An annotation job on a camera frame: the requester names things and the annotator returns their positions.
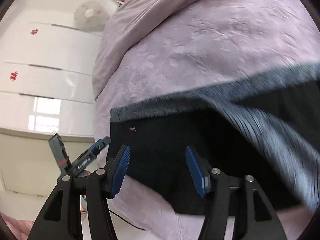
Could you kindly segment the lilac embossed bed blanket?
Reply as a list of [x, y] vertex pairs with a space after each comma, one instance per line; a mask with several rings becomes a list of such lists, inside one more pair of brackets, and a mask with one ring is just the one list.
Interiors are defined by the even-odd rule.
[[[319, 64], [319, 29], [300, 0], [126, 0], [93, 70], [94, 136], [110, 136], [112, 109], [308, 63]], [[202, 199], [204, 214], [178, 213], [126, 174], [113, 204], [159, 239], [197, 239]], [[319, 206], [275, 210], [288, 239], [319, 239]]]

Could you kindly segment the black pants grey patterned trim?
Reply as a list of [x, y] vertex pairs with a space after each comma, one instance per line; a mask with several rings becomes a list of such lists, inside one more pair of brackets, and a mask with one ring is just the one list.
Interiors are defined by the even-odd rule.
[[275, 209], [319, 206], [319, 64], [158, 96], [111, 111], [107, 157], [131, 148], [128, 176], [178, 213], [202, 215], [185, 163], [193, 146], [227, 175], [252, 175]]

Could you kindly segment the covered round fan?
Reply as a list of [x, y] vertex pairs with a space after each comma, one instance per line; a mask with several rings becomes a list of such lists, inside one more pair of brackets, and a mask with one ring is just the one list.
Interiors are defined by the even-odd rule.
[[105, 8], [95, 1], [82, 3], [74, 12], [75, 26], [87, 32], [103, 31], [109, 18]]

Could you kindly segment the white glossy wardrobe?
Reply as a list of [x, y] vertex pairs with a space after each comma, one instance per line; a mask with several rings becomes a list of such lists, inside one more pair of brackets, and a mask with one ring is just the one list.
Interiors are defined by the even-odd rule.
[[1, 128], [92, 137], [101, 35], [80, 30], [89, 0], [16, 0], [1, 20]]

